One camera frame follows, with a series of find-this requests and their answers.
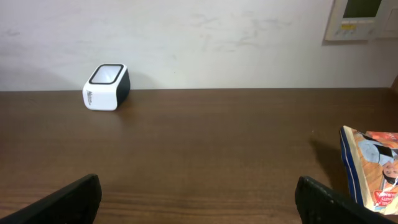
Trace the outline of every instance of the brown wooden surface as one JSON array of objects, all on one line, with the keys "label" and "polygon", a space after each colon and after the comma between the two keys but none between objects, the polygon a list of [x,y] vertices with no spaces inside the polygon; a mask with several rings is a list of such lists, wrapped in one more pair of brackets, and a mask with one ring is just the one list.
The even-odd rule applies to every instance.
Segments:
[{"label": "brown wooden surface", "polygon": [[301,223],[300,175],[348,194],[339,128],[398,132],[397,111],[390,89],[0,93],[0,217],[96,173],[95,223]]}]

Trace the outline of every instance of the wood grain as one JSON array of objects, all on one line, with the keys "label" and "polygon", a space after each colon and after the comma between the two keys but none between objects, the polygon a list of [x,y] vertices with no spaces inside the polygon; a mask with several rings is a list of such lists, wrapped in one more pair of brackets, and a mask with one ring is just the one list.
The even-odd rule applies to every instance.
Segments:
[{"label": "wood grain", "polygon": [[96,173],[95,223],[301,223],[300,175],[348,195],[339,128],[398,132],[397,109],[387,88],[134,90],[112,112],[3,92],[0,217]]}]

